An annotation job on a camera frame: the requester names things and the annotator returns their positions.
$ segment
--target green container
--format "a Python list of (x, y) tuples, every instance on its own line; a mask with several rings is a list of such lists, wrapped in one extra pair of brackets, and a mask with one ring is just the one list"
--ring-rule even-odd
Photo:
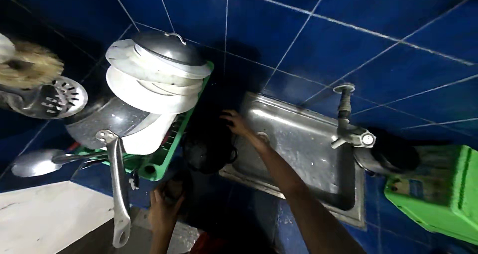
[[(203, 89), (199, 93), (199, 96), (202, 94), (204, 88), (206, 87), (209, 78), (210, 77), (208, 76), (203, 80)], [(161, 145), (154, 153), (151, 153), (149, 155), (133, 155), (127, 153), (123, 154), (123, 164), (125, 170), (128, 173), (131, 173), (131, 171), (138, 168), (138, 175), (141, 178), (150, 181), (158, 181), (163, 178), (164, 173), (168, 169), (169, 163), (171, 162), (173, 155), (179, 145), (179, 142), (181, 141), (182, 134), (186, 129), (186, 126), (189, 122), (189, 118), (194, 112), (194, 108), (188, 110), (187, 112), (178, 114), (177, 120), (169, 128), (169, 136), (166, 143)], [(75, 154), (85, 155), (93, 152), (102, 151), (104, 150), (91, 150), (86, 147), (80, 147), (76, 150)], [(110, 162), (108, 161), (104, 161), (103, 163), (105, 165), (110, 165)]]
[(413, 175), (390, 177), (385, 196), (426, 230), (478, 245), (478, 152), (416, 148), (422, 164)]

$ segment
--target sink basin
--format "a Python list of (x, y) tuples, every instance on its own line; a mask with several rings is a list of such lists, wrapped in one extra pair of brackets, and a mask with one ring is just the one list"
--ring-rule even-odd
[[(365, 225), (364, 172), (355, 164), (350, 144), (330, 146), (337, 139), (336, 119), (253, 93), (246, 93), (240, 113), (332, 214), (351, 225)], [(235, 146), (237, 160), (219, 174), (284, 198), (254, 147), (242, 137)]]

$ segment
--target spoon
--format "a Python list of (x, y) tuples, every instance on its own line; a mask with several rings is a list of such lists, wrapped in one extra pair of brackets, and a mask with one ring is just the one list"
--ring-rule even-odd
[(12, 162), (11, 171), (21, 178), (41, 176), (57, 171), (62, 165), (90, 157), (107, 155), (107, 152), (97, 152), (89, 155), (71, 155), (59, 149), (41, 149), (22, 154)]

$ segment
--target hand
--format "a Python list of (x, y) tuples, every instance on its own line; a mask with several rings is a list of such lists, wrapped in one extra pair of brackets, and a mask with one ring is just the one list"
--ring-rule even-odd
[(231, 114), (231, 116), (219, 116), (221, 119), (225, 119), (232, 122), (233, 126), (228, 125), (229, 129), (231, 129), (231, 132), (241, 136), (247, 136), (248, 134), (254, 133), (247, 126), (244, 119), (239, 115), (239, 113), (237, 113), (236, 110), (223, 110), (222, 112)]
[(152, 226), (153, 233), (172, 233), (178, 218), (178, 211), (184, 201), (184, 194), (179, 197), (175, 204), (164, 199), (165, 183), (160, 184), (150, 193), (151, 207), (148, 219)]

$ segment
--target faucet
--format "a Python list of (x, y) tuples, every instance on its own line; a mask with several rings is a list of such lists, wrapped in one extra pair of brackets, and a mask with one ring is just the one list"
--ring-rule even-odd
[(338, 106), (338, 139), (333, 141), (331, 146), (336, 149), (344, 143), (350, 143), (354, 147), (371, 148), (375, 144), (375, 135), (370, 133), (367, 129), (352, 126), (349, 124), (350, 112), (350, 96), (355, 90), (355, 85), (352, 83), (344, 83), (334, 87), (333, 91), (340, 93), (340, 104)]

